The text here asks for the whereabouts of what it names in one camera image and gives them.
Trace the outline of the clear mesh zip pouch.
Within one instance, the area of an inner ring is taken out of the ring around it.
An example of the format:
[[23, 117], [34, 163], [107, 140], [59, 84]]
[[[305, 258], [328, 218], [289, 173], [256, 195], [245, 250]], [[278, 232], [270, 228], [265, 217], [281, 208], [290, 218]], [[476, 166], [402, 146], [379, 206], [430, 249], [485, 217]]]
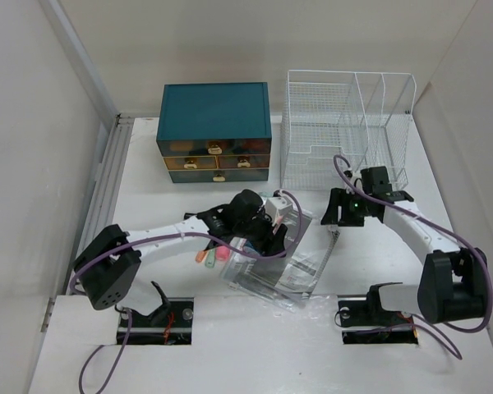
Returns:
[[232, 252], [221, 279], [236, 291], [256, 296], [281, 309], [295, 311], [309, 298], [316, 269], [304, 255], [296, 251], [292, 238], [286, 238], [287, 254], [283, 258], [255, 260]]

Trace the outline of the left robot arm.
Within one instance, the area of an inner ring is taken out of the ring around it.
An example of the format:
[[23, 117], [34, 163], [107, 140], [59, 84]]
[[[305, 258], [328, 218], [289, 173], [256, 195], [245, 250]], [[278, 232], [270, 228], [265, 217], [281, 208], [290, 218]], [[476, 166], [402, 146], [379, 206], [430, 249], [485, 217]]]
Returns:
[[124, 231], [118, 224], [109, 225], [76, 258], [69, 287], [86, 296], [96, 310], [114, 307], [127, 316], [140, 315], [149, 325], [159, 325], [170, 313], [170, 302], [155, 280], [150, 285], [159, 299], [136, 287], [141, 265], [219, 247], [232, 257], [269, 262], [282, 258], [287, 253], [284, 238], [288, 230], [283, 218], [292, 210], [292, 200], [280, 192], [264, 199], [243, 190], [227, 204], [166, 227]]

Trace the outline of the blue cleaning gel jar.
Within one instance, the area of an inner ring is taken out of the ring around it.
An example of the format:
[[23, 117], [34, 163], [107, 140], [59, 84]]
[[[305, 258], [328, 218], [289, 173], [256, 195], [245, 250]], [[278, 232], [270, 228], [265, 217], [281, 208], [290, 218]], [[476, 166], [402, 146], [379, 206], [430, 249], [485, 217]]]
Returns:
[[242, 247], [242, 251], [246, 254], [246, 255], [249, 255], [251, 256], [253, 259], [257, 259], [259, 256], [263, 256], [263, 254], [257, 250], [254, 245], [250, 242], [250, 241], [247, 241], [243, 247]]

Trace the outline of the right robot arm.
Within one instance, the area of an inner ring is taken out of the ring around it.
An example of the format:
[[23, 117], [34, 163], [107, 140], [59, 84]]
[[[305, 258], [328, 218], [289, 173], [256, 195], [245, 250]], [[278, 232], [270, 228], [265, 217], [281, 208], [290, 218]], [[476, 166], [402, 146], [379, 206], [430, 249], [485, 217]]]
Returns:
[[422, 264], [417, 285], [400, 282], [373, 285], [366, 293], [364, 313], [370, 325], [394, 312], [413, 314], [428, 323], [474, 333], [488, 325], [493, 311], [493, 286], [486, 256], [463, 237], [432, 222], [405, 190], [394, 190], [386, 167], [369, 167], [356, 176], [334, 169], [342, 188], [330, 191], [321, 225], [363, 227], [376, 218], [396, 233]]

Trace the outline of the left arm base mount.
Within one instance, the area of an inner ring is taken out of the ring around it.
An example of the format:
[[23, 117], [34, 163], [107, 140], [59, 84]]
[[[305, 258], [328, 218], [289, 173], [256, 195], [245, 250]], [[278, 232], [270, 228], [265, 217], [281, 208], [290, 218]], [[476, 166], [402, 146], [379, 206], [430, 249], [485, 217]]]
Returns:
[[132, 313], [132, 325], [128, 345], [136, 346], [188, 346], [192, 339], [194, 318], [193, 298], [173, 298], [171, 309], [158, 323]]

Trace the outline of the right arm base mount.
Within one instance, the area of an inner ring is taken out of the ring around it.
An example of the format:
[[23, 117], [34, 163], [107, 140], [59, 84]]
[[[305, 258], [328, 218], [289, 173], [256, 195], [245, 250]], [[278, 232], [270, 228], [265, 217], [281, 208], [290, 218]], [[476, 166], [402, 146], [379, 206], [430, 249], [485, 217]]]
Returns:
[[338, 298], [335, 324], [342, 329], [344, 345], [417, 345], [413, 319], [384, 310], [373, 295]]

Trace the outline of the grey setup guide booklet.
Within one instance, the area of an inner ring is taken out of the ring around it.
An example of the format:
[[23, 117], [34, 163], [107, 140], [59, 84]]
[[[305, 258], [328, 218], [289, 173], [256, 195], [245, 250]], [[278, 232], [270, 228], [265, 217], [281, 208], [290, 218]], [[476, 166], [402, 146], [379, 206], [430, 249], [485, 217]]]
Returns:
[[297, 211], [289, 213], [283, 223], [288, 231], [284, 258], [254, 263], [250, 275], [275, 294], [291, 300], [306, 300], [315, 290], [321, 274], [338, 242], [336, 226], [323, 226], [313, 212], [304, 210], [302, 229], [297, 229]]

